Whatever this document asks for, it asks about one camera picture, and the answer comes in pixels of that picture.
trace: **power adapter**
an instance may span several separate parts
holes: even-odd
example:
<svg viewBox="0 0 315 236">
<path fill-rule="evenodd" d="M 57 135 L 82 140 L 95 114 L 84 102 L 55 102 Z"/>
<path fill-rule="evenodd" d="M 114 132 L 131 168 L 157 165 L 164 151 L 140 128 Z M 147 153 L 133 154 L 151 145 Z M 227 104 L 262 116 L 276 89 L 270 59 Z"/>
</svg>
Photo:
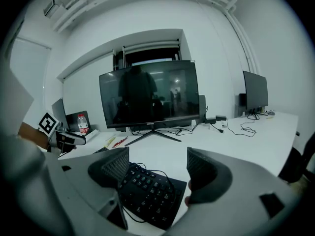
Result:
<svg viewBox="0 0 315 236">
<path fill-rule="evenodd" d="M 226 120 L 226 116 L 216 116 L 217 121 Z"/>
<path fill-rule="evenodd" d="M 217 119 L 215 117 L 205 119 L 206 124 L 216 124 Z"/>
</svg>

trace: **water bottle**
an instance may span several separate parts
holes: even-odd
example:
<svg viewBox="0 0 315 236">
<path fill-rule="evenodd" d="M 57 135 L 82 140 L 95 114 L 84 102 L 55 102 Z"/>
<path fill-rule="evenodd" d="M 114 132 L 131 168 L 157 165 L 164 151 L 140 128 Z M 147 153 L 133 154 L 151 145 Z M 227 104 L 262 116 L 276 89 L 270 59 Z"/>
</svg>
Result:
<svg viewBox="0 0 315 236">
<path fill-rule="evenodd" d="M 89 130 L 88 122 L 83 114 L 78 115 L 78 126 L 81 134 L 85 134 Z"/>
</svg>

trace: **chair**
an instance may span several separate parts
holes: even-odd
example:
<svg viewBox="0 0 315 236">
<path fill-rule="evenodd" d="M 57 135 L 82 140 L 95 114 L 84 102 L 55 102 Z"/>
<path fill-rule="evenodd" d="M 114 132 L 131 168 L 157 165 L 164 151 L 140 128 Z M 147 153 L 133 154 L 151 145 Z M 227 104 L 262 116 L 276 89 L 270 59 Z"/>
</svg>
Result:
<svg viewBox="0 0 315 236">
<path fill-rule="evenodd" d="M 290 155 L 279 174 L 279 177 L 289 183 L 293 183 L 298 181 L 304 173 L 307 176 L 313 175 L 306 170 L 306 167 L 311 157 L 315 153 L 314 147 L 315 133 L 306 143 L 303 155 L 301 155 L 300 152 L 297 151 L 295 148 L 292 148 Z"/>
</svg>

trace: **black keyboard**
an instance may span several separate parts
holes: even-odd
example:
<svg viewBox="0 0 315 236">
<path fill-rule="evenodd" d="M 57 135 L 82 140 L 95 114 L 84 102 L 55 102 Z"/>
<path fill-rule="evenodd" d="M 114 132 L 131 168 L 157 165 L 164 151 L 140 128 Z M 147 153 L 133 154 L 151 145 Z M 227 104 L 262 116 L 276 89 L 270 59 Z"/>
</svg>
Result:
<svg viewBox="0 0 315 236">
<path fill-rule="evenodd" d="M 101 152 L 107 151 L 107 150 L 108 150 L 108 148 L 103 147 L 103 148 L 100 148 L 98 151 L 94 152 L 93 154 L 95 154 L 95 153 L 101 153 Z"/>
<path fill-rule="evenodd" d="M 121 203 L 148 223 L 167 230 L 181 205 L 186 182 L 147 171 L 129 162 L 129 170 L 119 186 Z"/>
</svg>

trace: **black monitor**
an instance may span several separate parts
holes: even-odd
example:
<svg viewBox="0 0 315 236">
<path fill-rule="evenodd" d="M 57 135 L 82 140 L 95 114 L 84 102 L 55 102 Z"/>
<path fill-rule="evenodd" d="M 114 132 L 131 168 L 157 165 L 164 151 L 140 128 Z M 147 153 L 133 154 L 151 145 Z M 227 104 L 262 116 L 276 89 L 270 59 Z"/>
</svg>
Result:
<svg viewBox="0 0 315 236">
<path fill-rule="evenodd" d="M 154 130 L 199 118 L 196 68 L 190 60 L 141 64 L 99 77 L 107 128 Z"/>
<path fill-rule="evenodd" d="M 58 121 L 63 123 L 63 127 L 69 129 L 68 122 L 65 116 L 64 107 L 63 107 L 63 99 L 59 99 L 52 106 L 53 115 L 57 118 Z"/>
<path fill-rule="evenodd" d="M 266 78 L 245 71 L 243 71 L 243 73 L 246 87 L 246 108 L 248 110 L 253 110 L 259 107 L 268 106 Z"/>
</svg>

